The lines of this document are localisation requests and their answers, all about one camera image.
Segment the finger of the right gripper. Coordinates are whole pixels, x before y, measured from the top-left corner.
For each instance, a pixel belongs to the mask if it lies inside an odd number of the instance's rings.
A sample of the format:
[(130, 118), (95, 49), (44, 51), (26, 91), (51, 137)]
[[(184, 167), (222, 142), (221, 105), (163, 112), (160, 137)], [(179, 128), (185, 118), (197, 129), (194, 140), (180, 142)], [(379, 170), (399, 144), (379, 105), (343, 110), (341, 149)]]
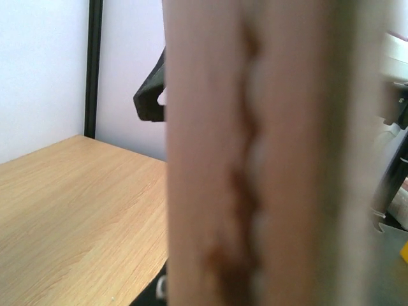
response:
[(160, 105), (158, 102), (158, 98), (162, 95), (165, 89), (164, 63), (165, 48), (157, 60), (156, 65), (133, 96), (133, 102), (135, 104), (138, 118), (142, 121), (165, 121), (165, 106)]

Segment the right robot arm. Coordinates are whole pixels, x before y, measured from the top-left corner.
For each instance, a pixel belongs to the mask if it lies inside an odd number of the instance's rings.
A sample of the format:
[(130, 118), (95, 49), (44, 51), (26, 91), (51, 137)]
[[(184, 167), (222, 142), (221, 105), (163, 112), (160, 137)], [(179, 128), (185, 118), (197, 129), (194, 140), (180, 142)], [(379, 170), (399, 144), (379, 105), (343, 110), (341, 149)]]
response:
[[(164, 54), (133, 96), (142, 121), (163, 122)], [(386, 170), (379, 190), (383, 193), (376, 211), (390, 226), (407, 230), (407, 36), (389, 31), (386, 35), (384, 74), (391, 80), (391, 97), (381, 112), (381, 132), (375, 144), (386, 155)]]

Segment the pink leather card holder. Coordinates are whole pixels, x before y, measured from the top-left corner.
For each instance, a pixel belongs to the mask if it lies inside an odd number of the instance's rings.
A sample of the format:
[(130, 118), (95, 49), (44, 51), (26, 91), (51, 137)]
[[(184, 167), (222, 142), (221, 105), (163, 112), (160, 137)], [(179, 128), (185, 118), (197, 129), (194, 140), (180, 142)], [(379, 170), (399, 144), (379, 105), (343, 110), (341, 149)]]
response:
[(164, 1), (168, 303), (370, 305), (390, 1)]

